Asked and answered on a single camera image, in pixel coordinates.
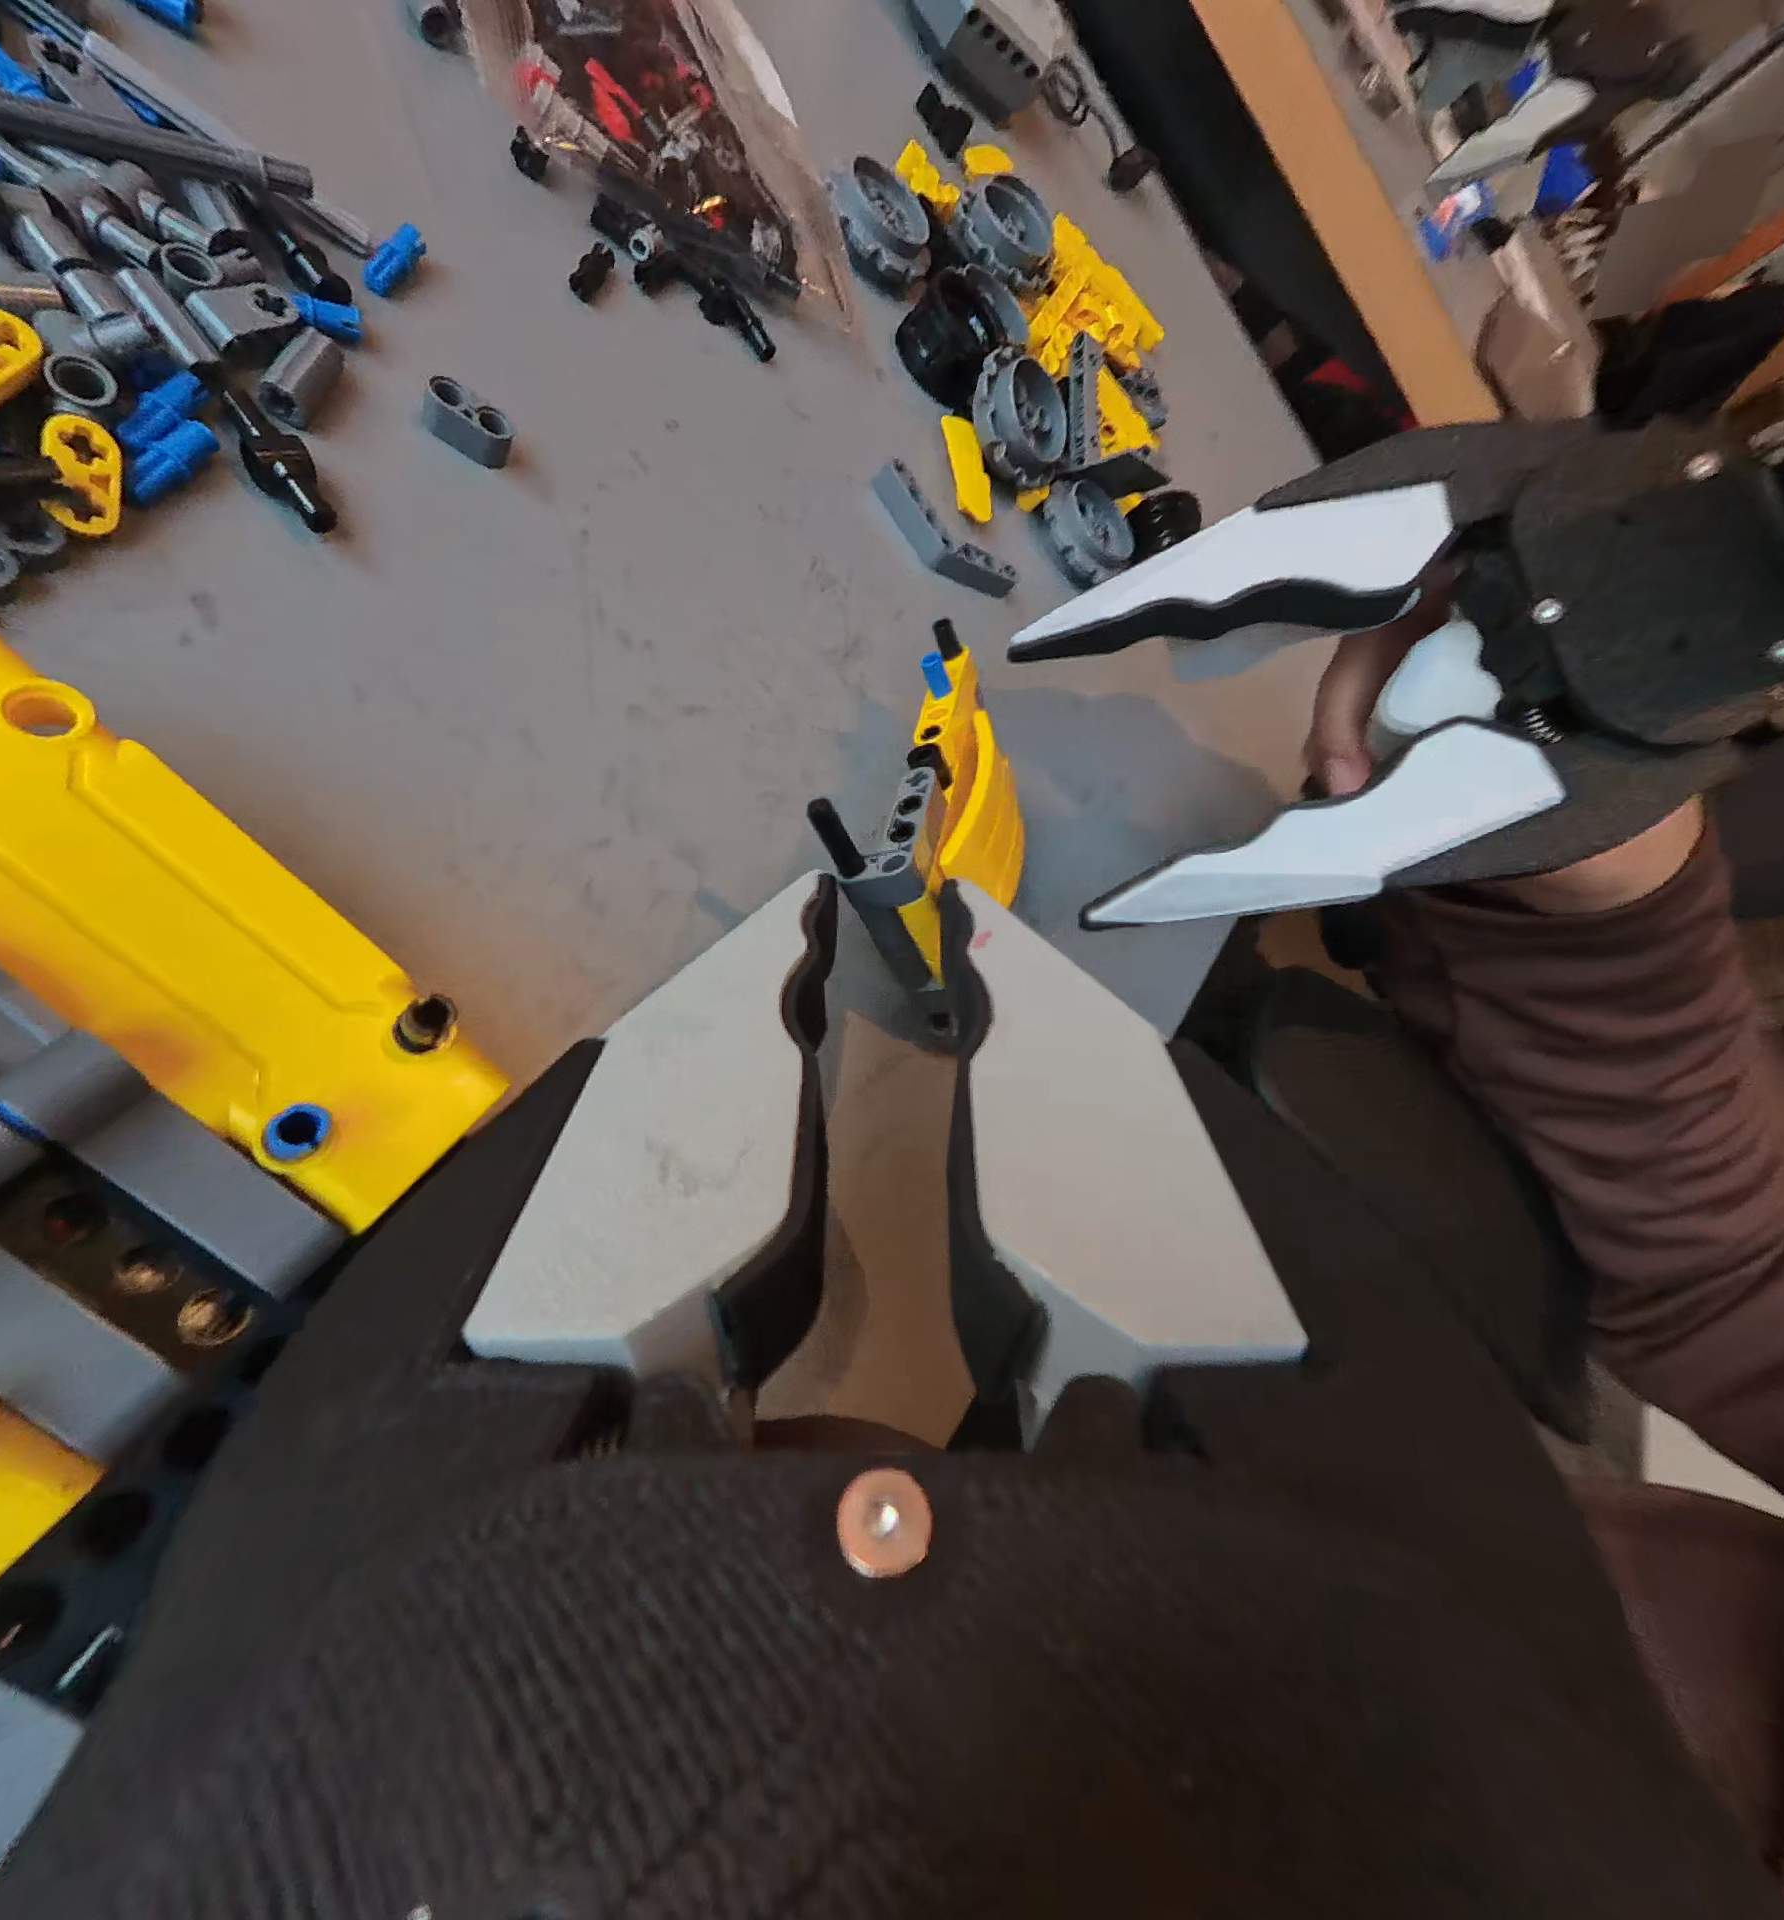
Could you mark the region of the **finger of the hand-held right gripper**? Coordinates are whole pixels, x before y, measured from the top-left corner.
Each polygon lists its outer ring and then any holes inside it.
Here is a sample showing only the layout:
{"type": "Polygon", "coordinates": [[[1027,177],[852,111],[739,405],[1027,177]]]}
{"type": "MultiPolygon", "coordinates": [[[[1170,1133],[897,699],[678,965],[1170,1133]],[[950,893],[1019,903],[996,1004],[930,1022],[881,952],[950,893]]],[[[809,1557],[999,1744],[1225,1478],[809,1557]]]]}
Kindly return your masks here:
{"type": "Polygon", "coordinates": [[[1566,797],[1528,738],[1458,719],[1421,733],[1364,790],[1300,801],[1256,838],[1190,851],[1080,911],[1087,932],[1366,902],[1387,880],[1566,797]]]}
{"type": "Polygon", "coordinates": [[[1412,610],[1464,536],[1440,484],[1248,508],[1027,626],[1014,666],[1160,643],[1182,685],[1239,677],[1280,652],[1412,610]]]}

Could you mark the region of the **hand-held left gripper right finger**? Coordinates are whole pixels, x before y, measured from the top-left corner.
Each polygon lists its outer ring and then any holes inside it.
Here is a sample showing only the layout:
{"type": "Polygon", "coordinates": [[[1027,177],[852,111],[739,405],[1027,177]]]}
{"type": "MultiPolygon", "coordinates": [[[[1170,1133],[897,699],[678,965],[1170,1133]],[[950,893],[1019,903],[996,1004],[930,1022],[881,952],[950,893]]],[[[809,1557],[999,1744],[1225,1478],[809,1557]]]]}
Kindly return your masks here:
{"type": "Polygon", "coordinates": [[[940,896],[954,1443],[1034,1443],[1079,1379],[1295,1366],[1310,1336],[1158,1029],[974,883],[940,896]]]}

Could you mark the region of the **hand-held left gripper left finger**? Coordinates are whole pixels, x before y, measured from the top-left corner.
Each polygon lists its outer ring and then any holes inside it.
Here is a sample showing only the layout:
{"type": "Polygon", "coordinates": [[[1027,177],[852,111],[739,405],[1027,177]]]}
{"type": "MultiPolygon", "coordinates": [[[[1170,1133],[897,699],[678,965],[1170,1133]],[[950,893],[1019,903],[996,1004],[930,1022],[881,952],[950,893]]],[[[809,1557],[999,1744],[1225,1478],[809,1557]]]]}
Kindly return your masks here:
{"type": "Polygon", "coordinates": [[[804,874],[599,1038],[464,1318],[477,1358],[756,1395],[824,1298],[837,887],[804,874]]]}

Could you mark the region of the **small yellow grey brick assembly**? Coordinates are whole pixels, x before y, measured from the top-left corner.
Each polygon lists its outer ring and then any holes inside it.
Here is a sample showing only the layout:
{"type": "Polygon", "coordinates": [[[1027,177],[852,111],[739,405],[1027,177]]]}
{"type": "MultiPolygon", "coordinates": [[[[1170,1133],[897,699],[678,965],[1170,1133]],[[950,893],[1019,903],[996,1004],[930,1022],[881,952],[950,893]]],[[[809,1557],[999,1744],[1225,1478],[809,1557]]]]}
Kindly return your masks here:
{"type": "Polygon", "coordinates": [[[885,970],[913,1003],[921,1035],[946,1044],[954,1017],[942,977],[944,884],[973,883],[1012,906],[1027,828],[1014,769],[950,621],[934,621],[921,669],[927,696],[875,844],[862,846],[826,797],[808,804],[808,824],[885,970]]]}

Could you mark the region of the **person's right hand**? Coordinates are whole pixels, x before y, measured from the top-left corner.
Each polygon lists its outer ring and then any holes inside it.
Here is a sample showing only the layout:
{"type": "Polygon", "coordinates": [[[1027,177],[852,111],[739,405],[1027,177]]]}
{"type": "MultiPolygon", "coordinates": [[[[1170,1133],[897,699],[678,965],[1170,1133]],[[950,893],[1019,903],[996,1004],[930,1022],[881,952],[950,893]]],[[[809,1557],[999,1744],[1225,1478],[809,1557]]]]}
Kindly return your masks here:
{"type": "Polygon", "coordinates": [[[1408,652],[1412,637],[1396,628],[1339,637],[1314,692],[1305,742],[1310,782],[1322,799],[1349,797],[1372,780],[1372,722],[1408,652]]]}

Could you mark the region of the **pile of wheels and yellow parts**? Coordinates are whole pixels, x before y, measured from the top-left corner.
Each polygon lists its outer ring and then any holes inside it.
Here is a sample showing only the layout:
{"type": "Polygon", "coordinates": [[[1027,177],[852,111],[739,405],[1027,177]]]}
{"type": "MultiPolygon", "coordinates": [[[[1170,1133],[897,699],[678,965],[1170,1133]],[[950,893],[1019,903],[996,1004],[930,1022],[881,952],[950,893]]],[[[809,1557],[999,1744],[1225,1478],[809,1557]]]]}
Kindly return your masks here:
{"type": "MultiPolygon", "coordinates": [[[[940,418],[976,427],[994,516],[1008,501],[1034,518],[1079,587],[1200,530],[1196,496],[1164,462],[1166,325],[1002,148],[940,168],[910,139],[893,162],[854,159],[826,190],[857,277],[907,298],[893,339],[903,373],[940,418]]],[[[934,509],[1000,557],[973,534],[986,523],[934,509]]]]}

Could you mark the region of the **grey L-shaped beam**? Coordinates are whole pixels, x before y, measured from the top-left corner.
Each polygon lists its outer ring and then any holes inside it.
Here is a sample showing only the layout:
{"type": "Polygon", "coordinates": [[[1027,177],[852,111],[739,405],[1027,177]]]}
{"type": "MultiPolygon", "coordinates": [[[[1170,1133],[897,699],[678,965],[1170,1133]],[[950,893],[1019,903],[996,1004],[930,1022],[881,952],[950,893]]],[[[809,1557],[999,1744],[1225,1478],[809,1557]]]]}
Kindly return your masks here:
{"type": "Polygon", "coordinates": [[[1014,593],[1018,570],[974,541],[954,534],[902,459],[887,459],[875,472],[871,494],[927,574],[990,598],[1014,593]]]}

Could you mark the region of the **grey toy motor unit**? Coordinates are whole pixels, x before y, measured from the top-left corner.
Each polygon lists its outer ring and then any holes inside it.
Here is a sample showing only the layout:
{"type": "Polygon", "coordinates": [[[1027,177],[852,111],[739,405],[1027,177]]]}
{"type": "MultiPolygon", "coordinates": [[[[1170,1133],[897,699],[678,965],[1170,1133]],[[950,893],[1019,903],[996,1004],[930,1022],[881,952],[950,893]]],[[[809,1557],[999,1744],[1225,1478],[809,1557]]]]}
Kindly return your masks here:
{"type": "Polygon", "coordinates": [[[1040,97],[1047,65],[1068,52],[1058,2],[903,2],[903,9],[934,70],[996,128],[1040,97]]]}

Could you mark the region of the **yellow black brick chassis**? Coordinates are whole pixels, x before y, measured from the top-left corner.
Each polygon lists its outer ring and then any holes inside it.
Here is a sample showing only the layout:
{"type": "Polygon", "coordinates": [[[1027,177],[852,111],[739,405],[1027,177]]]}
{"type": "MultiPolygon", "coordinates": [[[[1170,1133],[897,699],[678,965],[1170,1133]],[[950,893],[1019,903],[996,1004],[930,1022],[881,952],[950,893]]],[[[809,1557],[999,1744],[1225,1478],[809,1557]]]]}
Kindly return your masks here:
{"type": "Polygon", "coordinates": [[[508,1078],[0,639],[0,1866],[259,1376],[508,1078]]]}

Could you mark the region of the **cluster of scattered black pins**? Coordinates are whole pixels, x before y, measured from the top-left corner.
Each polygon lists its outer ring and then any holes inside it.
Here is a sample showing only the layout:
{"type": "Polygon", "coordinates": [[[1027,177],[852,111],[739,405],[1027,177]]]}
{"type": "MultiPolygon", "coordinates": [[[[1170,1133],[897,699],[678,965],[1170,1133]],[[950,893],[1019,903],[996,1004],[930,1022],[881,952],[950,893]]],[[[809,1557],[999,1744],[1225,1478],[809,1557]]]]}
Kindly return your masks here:
{"type": "Polygon", "coordinates": [[[760,364],[773,360],[776,345],[750,298],[701,242],[681,238],[675,226],[660,226],[606,193],[592,201],[590,226],[598,240],[609,242],[616,256],[631,264],[639,294],[654,298],[681,286],[694,294],[708,322],[736,332],[760,364]]]}

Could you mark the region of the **grey double-hole connector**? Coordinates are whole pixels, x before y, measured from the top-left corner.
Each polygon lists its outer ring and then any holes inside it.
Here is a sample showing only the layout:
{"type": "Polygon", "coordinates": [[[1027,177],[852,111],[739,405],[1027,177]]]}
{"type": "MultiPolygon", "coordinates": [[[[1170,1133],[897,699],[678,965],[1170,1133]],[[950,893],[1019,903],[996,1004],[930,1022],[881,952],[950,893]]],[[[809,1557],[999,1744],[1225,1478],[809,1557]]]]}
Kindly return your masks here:
{"type": "Polygon", "coordinates": [[[483,470],[508,466],[515,450],[517,437],[509,418],[448,374],[432,374],[425,383],[421,425],[483,470]]]}

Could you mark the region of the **clear bag of dark parts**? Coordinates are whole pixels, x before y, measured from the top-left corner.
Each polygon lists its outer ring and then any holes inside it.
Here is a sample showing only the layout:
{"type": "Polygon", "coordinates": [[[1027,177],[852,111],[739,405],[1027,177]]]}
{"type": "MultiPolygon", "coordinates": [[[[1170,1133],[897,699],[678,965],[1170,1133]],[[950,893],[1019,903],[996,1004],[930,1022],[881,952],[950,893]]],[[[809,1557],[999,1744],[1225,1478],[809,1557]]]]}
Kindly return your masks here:
{"type": "Polygon", "coordinates": [[[620,242],[850,334],[854,279],[784,83],[736,4],[467,2],[528,151],[583,168],[620,242]]]}

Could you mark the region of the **pile of small connector parts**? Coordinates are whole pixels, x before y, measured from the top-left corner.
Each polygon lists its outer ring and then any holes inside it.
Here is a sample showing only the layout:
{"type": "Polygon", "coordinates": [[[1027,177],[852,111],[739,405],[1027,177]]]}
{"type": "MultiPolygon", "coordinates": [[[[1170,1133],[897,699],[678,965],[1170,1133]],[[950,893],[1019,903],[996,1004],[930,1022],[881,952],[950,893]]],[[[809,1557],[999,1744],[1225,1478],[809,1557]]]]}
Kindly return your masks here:
{"type": "Polygon", "coordinates": [[[377,240],[88,4],[0,4],[0,601],[224,450],[329,541],[307,433],[360,343],[377,240]]]}

